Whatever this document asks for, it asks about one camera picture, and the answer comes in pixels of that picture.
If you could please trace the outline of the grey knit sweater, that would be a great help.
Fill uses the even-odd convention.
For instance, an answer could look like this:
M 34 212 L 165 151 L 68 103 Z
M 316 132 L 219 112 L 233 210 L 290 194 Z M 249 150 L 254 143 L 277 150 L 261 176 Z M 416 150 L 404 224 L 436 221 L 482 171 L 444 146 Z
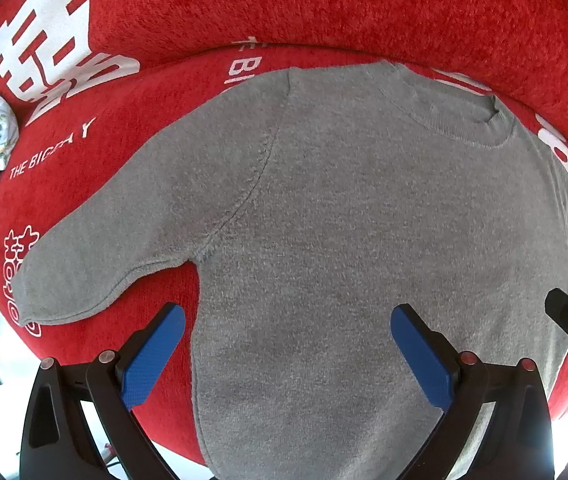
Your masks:
M 100 313 L 195 264 L 196 441 L 221 479 L 393 479 L 436 424 L 388 330 L 412 304 L 459 349 L 567 353 L 568 174 L 494 96 L 400 65 L 280 70 L 150 138 L 30 249 L 24 322 Z

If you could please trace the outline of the red printed bed blanket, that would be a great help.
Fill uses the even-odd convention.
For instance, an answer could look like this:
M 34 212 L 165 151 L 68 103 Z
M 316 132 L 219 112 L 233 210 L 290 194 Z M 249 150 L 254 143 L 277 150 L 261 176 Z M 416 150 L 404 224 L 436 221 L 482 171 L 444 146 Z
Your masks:
M 156 130 L 280 68 L 386 58 L 505 98 L 568 172 L 568 0 L 0 0 L 0 311 L 29 248 Z

